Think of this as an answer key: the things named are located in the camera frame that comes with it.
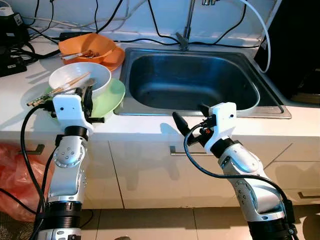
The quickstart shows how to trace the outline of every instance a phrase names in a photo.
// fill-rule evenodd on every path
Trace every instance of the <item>orange bowl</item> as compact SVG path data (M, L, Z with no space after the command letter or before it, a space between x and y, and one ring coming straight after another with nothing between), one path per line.
M59 42L59 49L63 55L82 53L86 50L98 52L99 54L99 56L93 58L79 56L70 60L63 59L62 61L64 64L77 62L91 62L100 64L107 55L112 53L115 48L116 44L114 43L114 41L96 33L88 33Z

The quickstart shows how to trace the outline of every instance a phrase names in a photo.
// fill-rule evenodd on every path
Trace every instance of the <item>faucet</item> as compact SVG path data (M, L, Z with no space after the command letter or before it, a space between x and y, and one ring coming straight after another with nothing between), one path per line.
M217 1L219 0L202 0L202 5L204 6L215 5ZM175 33L176 37L178 38L178 41L180 42L181 51L188 50L189 38L190 38L190 32L191 32L191 21L192 21L192 15L194 13L195 2L196 0L190 0L189 13L186 21L186 26L184 28L183 36L179 32Z

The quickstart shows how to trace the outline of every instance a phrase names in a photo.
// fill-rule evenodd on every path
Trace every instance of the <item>white wall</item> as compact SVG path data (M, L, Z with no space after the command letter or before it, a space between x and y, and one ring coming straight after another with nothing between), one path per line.
M22 16L33 16L37 0L7 0L15 12L19 12ZM128 0L124 0L119 8L116 17L125 15L126 4ZM249 0L249 2L260 12L265 22L269 19L271 12L277 0ZM118 0L98 0L99 10L97 18L108 18L115 9ZM132 9L140 0L130 0L129 8ZM243 11L243 3L239 0L220 0L214 6L202 6L202 0L196 0L194 14L192 18L191 40L214 41L220 34L226 31L239 21ZM94 20L96 9L95 0L55 0L54 19L59 21L71 21L80 24L86 24ZM172 34L175 32L183 33L187 21L189 10L189 0L151 0L155 18L159 31L162 34ZM51 4L49 0L40 0L38 17L51 17ZM48 22L37 21L35 26L46 26ZM112 30L121 24L121 21L112 22L106 30ZM118 35L115 38L130 38L134 36L119 36L119 32L137 34L141 36L149 36L155 33L152 17L149 11L148 3L145 2L135 13L129 18L122 28L117 30ZM242 24L234 29L220 43L230 44L231 39L257 39L261 36L262 27L254 15L247 8L247 13Z

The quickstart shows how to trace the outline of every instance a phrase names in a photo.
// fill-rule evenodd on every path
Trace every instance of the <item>floor tile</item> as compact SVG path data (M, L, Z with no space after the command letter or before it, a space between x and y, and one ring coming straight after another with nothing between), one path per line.
M97 240L197 240L190 208L102 210Z
M98 223L99 223L99 218L100 218L100 209L94 209L94 210L89 210L85 209L81 211L81 221L80 225L83 225L86 223L92 213L93 217L90 220L88 224L86 224L82 229L81 229L81 239L82 240L95 240L97 236L97 231L98 231Z
M320 205L295 206L299 240L320 240ZM239 207L194 209L198 240L251 240L248 224Z

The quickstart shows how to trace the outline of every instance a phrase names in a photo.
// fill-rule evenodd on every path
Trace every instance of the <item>chopsticks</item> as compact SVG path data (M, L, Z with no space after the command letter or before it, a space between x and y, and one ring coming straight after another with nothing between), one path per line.
M45 93L39 97L37 97L36 99L28 102L26 105L27 106L37 106L41 103L43 103L44 101L46 101L48 98L50 98L50 95L52 94L57 94L57 93L60 93L64 90L67 90L68 88L70 88L72 85L76 84L77 82L79 82L80 80L84 79L85 77L87 77L88 75L90 74L90 72L86 72L84 73L83 75L81 76L78 76L76 77L75 79L71 80L71 81L68 81L67 83L53 89L52 91L48 92L48 93Z

